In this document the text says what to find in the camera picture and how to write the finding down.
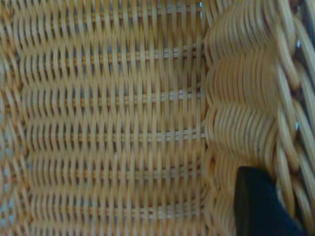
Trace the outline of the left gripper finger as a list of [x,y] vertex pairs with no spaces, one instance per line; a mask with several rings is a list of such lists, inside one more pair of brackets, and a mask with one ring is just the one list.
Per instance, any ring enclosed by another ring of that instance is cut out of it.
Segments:
[[241,166],[237,171],[234,219],[238,236],[305,236],[306,231],[286,213],[268,173]]

